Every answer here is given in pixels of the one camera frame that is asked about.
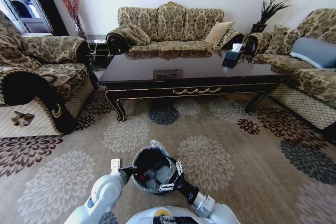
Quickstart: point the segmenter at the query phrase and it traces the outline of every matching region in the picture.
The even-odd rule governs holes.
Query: sofa
[[[303,37],[336,44],[336,8],[312,11],[296,30]],[[289,55],[265,54],[272,36],[272,33],[250,34],[244,50],[256,60],[293,74],[271,96],[321,129],[326,137],[336,136],[335,68],[317,69]]]
[[[204,41],[212,27],[223,21],[224,11],[214,8],[184,8],[168,2],[158,8],[120,7],[119,27],[110,31],[106,41],[113,55],[124,52],[150,51],[152,55],[176,50],[231,49],[233,43],[242,42],[244,34],[229,29],[219,45]],[[132,23],[143,29],[151,43],[145,46],[132,45],[121,32]]]
[[[87,42],[23,37],[0,12],[0,137],[67,134],[94,90]]]

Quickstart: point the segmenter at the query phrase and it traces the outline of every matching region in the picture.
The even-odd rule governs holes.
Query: gray pillow
[[[291,52],[306,56],[323,68],[336,66],[336,45],[332,43],[301,37],[295,41]]]

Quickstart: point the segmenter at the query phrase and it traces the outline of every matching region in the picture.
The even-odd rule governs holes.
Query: picture frame
[[[182,70],[154,70],[153,79],[179,79],[182,76]]]

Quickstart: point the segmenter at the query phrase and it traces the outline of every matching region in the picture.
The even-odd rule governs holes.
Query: floral rug
[[[2,223],[63,223],[110,172],[159,141],[187,180],[245,223],[336,223],[336,147],[271,100],[252,114],[246,95],[127,100],[119,123],[100,88],[65,136],[0,139]],[[113,213],[123,224],[155,206],[188,207],[178,192],[156,196],[128,182]]]

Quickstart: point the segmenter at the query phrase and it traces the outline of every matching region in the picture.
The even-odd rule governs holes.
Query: coffee table
[[[141,51],[114,56],[98,84],[123,122],[123,99],[257,93],[245,107],[251,112],[288,76],[244,56],[235,64],[225,52]]]

